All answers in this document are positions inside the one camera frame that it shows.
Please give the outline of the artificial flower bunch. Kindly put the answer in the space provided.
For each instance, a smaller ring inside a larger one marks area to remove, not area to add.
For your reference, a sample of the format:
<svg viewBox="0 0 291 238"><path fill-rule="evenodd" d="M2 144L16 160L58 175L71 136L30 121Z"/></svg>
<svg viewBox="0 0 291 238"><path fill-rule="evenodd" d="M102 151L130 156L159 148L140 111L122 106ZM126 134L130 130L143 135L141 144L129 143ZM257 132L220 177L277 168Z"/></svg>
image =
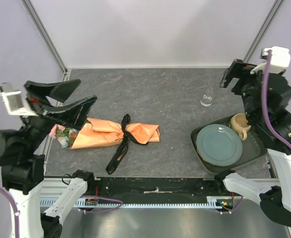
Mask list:
<svg viewBox="0 0 291 238"><path fill-rule="evenodd" d="M93 147L91 138L80 130L56 124L49 136L57 139L62 148L81 149Z"/></svg>

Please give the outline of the orange wrapping paper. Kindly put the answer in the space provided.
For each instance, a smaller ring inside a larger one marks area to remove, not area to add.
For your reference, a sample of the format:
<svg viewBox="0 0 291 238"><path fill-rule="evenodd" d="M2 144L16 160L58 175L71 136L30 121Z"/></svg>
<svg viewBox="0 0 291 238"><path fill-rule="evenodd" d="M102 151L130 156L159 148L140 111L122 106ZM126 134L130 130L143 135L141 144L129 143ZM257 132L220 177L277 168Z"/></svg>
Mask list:
<svg viewBox="0 0 291 238"><path fill-rule="evenodd" d="M88 118L83 128L79 131L71 149L90 147L106 147L120 144L123 141L121 124L110 120ZM132 123L126 126L137 142L159 142L159 126L155 124Z"/></svg>

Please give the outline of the black ribbon gold lettering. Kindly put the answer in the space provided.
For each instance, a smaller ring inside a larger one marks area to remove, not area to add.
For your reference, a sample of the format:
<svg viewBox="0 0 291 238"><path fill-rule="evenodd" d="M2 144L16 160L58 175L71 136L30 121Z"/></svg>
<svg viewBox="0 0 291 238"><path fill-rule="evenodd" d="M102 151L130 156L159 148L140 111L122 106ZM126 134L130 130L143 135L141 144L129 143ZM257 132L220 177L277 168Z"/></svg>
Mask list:
<svg viewBox="0 0 291 238"><path fill-rule="evenodd" d="M108 163L108 165L106 167L106 172L109 175L111 175L115 172L115 170L118 168L120 162L127 154L130 141L132 141L133 143L138 144L138 145L147 145L148 144L148 142L145 144L138 142L136 140L136 138L130 132L128 132L126 130L126 126L129 123L130 123L130 115L126 114L121 121L121 129L123 131L123 140L122 140L121 144L119 145L119 147L117 148L116 153L113 155L112 159L110 160L110 162Z"/></svg>

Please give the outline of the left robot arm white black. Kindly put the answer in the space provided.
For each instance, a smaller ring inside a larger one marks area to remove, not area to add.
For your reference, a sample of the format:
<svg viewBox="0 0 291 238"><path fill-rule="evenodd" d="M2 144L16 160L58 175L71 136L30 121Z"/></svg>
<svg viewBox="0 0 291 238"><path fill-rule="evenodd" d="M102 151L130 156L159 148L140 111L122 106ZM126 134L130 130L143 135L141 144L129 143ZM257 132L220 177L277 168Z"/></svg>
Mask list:
<svg viewBox="0 0 291 238"><path fill-rule="evenodd" d="M57 201L46 211L40 210L45 155L36 155L36 150L56 124L81 129L97 97L61 107L52 106L50 99L64 103L80 83L79 79L59 83L27 81L26 98L10 83L0 85L7 113L19 116L23 123L19 130L0 130L0 192L10 202L14 238L60 237L64 220L77 200L95 191L93 173L78 170Z"/></svg>

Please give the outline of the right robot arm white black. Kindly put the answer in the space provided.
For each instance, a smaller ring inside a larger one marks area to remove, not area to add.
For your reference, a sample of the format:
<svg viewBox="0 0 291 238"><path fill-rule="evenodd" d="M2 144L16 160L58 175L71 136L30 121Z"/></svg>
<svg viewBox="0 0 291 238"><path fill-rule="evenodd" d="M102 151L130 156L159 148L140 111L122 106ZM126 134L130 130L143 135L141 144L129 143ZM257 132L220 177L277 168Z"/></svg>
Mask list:
<svg viewBox="0 0 291 238"><path fill-rule="evenodd" d="M273 160L280 184L261 185L227 170L215 176L213 187L219 195L233 192L255 202L271 221L291 228L291 149L265 124L261 102L264 71L253 72L255 67L235 59L226 69L220 87L226 88L233 78L238 79L232 92L241 96L246 119ZM266 103L273 129L291 145L291 113L286 110L291 87L283 74L269 73Z"/></svg>

